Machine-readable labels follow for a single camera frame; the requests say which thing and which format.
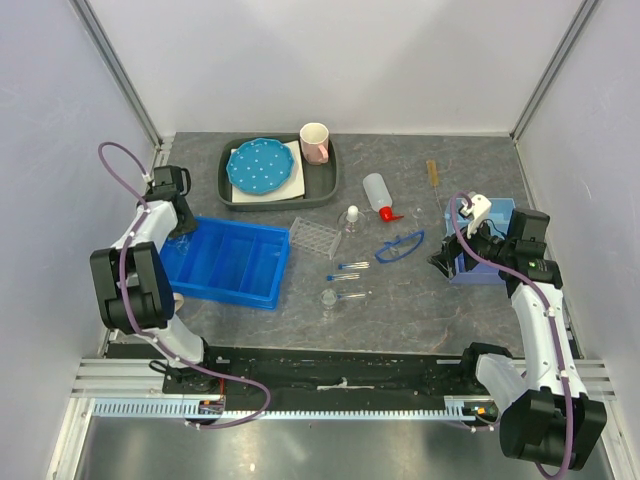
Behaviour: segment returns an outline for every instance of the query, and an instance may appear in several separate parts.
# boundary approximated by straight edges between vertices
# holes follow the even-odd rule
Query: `pink mug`
[[[329,161],[329,129],[321,123],[307,123],[300,129],[302,154],[311,165]]]

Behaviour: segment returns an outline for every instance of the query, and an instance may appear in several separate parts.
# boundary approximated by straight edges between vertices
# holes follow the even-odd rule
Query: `blue box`
[[[516,203],[513,198],[490,198],[491,212],[489,213],[489,219],[494,224],[489,222],[491,228],[491,234],[498,237],[504,237],[503,234],[507,233],[509,228],[509,222],[511,221],[511,212],[516,207]],[[462,199],[458,199],[456,202],[456,211],[462,207]],[[447,210],[444,214],[444,221],[447,225],[447,236],[453,235],[453,222],[451,221],[451,202],[447,205]],[[466,227],[469,221],[463,218],[458,213],[458,225],[460,228]],[[504,280],[498,276],[498,270],[489,267],[487,265],[476,265],[471,271],[466,272],[464,269],[464,258],[460,255],[456,258],[456,275],[451,279],[453,284],[474,284],[474,285],[504,285]]]
[[[198,229],[160,252],[175,292],[275,310],[289,258],[289,231],[197,217]]]

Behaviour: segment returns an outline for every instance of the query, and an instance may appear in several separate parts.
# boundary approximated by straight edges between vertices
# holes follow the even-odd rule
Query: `gray work surface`
[[[263,420],[198,432],[177,420],[94,418],[85,450],[76,480],[542,479],[533,463],[502,455],[497,433],[436,422]],[[602,444],[565,478],[613,480]]]
[[[169,163],[191,171],[187,201],[195,215],[289,228],[296,216],[336,227],[339,215],[357,205],[367,230],[343,239],[336,257],[291,250],[275,311],[186,299],[179,315],[212,345],[405,353],[460,354],[471,342],[489,342],[524,354],[515,313],[501,286],[452,286],[427,262],[444,237],[442,212],[429,184],[426,161],[438,166],[438,196],[443,208],[458,190],[487,197],[512,197],[527,206],[513,143],[500,137],[333,135],[340,169],[334,199],[323,207],[281,212],[231,212],[217,197],[218,161],[230,140],[249,134],[179,133]],[[371,210],[362,179],[382,174],[393,210],[405,218],[383,223]],[[424,217],[415,219],[416,207]],[[385,241],[418,229],[423,244],[409,257],[380,265],[373,253]],[[341,262],[369,260],[356,281],[327,282]],[[330,311],[320,303],[323,289],[371,292],[366,300],[345,300]]]

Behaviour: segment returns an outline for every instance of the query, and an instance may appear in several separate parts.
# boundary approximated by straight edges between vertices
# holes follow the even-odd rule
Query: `red nozzle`
[[[382,207],[378,213],[380,214],[380,218],[385,222],[393,222],[394,220],[404,218],[404,215],[394,215],[391,207]]]

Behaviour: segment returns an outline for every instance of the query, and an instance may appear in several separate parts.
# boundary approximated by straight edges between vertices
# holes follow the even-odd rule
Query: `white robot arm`
[[[159,254],[167,238],[195,230],[197,223],[184,200],[189,190],[183,182],[185,170],[166,166],[154,170],[154,182],[145,195],[150,212],[138,228],[127,251],[127,286],[135,317],[146,334],[137,335],[157,347],[162,343],[169,351],[178,352],[180,359],[198,364],[203,360],[204,341],[191,333],[174,312],[173,292],[162,268]],[[105,326],[135,334],[127,318],[117,275],[117,261],[125,239],[143,213],[138,206],[136,217],[125,234],[110,248],[91,255],[91,270]],[[165,355],[171,367],[186,366]]]
[[[526,361],[523,378],[506,349],[472,344],[463,354],[463,371],[494,399],[501,414],[500,445],[506,456],[579,470],[607,417],[604,405],[588,398],[573,362],[562,311],[560,269],[544,259],[550,218],[516,208],[506,238],[499,238],[485,221],[491,202],[475,193],[459,195],[466,197],[459,213],[469,220],[468,227],[445,238],[441,252],[429,261],[448,277],[456,274],[459,255],[467,270],[480,262],[500,269],[520,322]],[[458,212],[452,209],[451,213],[457,224]],[[573,435],[567,436],[571,429]]]

